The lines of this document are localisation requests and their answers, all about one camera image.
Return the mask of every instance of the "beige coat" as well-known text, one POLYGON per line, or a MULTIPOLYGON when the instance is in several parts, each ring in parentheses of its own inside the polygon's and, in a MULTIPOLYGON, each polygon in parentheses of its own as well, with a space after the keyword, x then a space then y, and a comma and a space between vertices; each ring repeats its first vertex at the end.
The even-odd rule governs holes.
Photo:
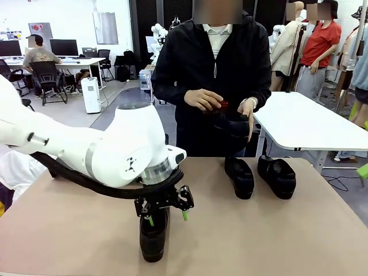
MULTIPOLYGON (((285 30, 278 37, 270 56, 272 71, 281 71, 286 76, 290 75, 293 56, 299 38, 300 28, 298 24, 301 21, 302 18, 298 17, 295 21, 288 23, 285 30)), ((306 32, 304 32, 301 45, 304 44, 305 35, 306 32)))
POLYGON ((339 56, 342 55, 341 58, 341 62, 340 62, 340 66, 339 66, 339 70, 341 71, 346 71, 346 67, 349 64, 349 60, 350 60, 350 53, 351 53, 351 47, 354 47, 354 41, 355 38, 358 34, 358 29, 356 29, 355 31, 353 31, 345 40, 344 45, 341 48, 341 51, 339 52, 339 56))

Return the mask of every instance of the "backpack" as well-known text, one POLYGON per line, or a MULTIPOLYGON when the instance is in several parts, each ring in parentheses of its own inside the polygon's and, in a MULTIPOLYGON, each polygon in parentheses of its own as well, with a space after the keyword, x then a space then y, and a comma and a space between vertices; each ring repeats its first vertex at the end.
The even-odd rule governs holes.
POLYGON ((131 72, 128 68, 125 66, 119 66, 118 69, 116 69, 116 77, 115 79, 120 82, 126 82, 131 75, 131 72))
POLYGON ((133 66, 137 64, 137 59, 134 53, 130 50, 126 50, 124 52, 125 64, 129 66, 133 66))

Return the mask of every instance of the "striped collar shirt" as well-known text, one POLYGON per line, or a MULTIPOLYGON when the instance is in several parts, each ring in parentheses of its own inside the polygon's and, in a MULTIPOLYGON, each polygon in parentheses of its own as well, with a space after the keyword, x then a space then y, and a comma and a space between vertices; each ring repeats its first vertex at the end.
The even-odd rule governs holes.
POLYGON ((216 59, 221 47, 232 32, 232 24, 220 27, 211 27, 208 24, 203 24, 203 28, 211 42, 213 56, 216 59))

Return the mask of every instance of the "white air purifier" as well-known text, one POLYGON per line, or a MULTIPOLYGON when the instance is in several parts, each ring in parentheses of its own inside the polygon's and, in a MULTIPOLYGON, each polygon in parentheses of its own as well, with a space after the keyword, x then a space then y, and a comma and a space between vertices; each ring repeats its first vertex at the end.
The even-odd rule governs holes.
POLYGON ((99 99, 99 89, 97 78, 84 78, 81 81, 83 97, 85 99, 86 112, 100 113, 101 101, 99 99))

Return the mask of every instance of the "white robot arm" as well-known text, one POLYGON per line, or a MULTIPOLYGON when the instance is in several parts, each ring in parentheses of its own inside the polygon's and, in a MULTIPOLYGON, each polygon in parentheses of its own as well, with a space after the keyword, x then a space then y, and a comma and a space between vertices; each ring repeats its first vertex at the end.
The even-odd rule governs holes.
POLYGON ((156 40, 155 44, 151 44, 154 52, 154 55, 151 57, 152 65, 155 66, 163 46, 163 39, 168 35, 168 31, 158 23, 151 27, 151 31, 154 33, 154 39, 156 40))
POLYGON ((145 185, 161 183, 186 158, 184 150, 165 145, 162 123, 152 105, 119 106, 106 131, 70 127, 24 107, 3 76, 0 144, 23 154, 58 156, 73 170, 114 188, 137 177, 145 185))

